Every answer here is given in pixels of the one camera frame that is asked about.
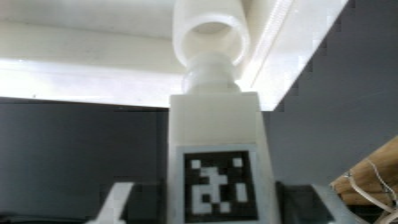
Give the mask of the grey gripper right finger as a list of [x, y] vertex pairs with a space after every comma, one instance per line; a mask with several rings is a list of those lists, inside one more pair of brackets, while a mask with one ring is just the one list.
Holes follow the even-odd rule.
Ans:
[[330, 186], [314, 185], [313, 188], [332, 215], [332, 220], [327, 224], [370, 224], [350, 211]]

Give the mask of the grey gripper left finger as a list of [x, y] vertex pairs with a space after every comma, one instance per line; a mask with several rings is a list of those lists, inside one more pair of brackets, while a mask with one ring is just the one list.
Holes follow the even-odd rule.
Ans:
[[117, 182], [112, 185], [98, 216], [85, 224], [126, 224], [123, 211], [133, 186], [133, 182]]

